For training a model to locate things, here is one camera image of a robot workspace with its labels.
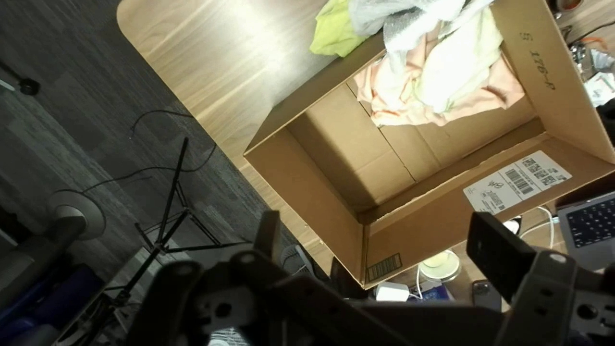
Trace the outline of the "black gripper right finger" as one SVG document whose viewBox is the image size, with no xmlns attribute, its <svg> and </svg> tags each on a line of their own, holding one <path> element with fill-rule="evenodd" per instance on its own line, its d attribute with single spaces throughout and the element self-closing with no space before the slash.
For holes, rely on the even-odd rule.
<svg viewBox="0 0 615 346">
<path fill-rule="evenodd" d="M 535 250 L 487 212 L 470 221 L 468 256 L 510 304 L 497 346 L 615 346 L 615 269 Z"/>
</svg>

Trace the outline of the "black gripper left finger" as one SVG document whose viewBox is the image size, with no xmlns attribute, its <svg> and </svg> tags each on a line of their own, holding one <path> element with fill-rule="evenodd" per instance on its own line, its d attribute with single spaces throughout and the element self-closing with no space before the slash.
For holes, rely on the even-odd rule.
<svg viewBox="0 0 615 346">
<path fill-rule="evenodd" d="M 230 329 L 251 346 L 412 346 L 310 275 L 280 267 L 280 229 L 281 216 L 264 212 L 249 250 L 210 269 L 197 262 L 162 267 L 126 346 L 208 346 Z"/>
</svg>

